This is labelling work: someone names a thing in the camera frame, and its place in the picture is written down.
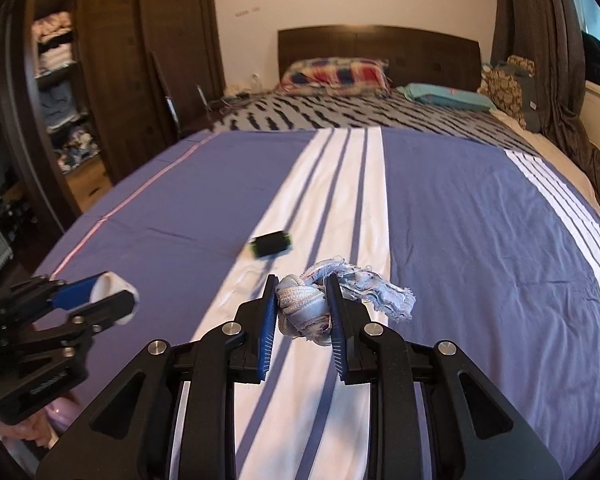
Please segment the person's left hand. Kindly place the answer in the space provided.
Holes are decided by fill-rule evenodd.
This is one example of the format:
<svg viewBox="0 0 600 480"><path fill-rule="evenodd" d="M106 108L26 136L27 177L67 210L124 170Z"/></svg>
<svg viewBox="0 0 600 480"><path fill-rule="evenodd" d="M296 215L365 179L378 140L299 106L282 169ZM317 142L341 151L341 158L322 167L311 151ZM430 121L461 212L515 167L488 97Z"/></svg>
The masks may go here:
<svg viewBox="0 0 600 480"><path fill-rule="evenodd" d="M23 422L11 426L12 439L33 442L41 448L52 448L81 413L74 396L61 396Z"/></svg>

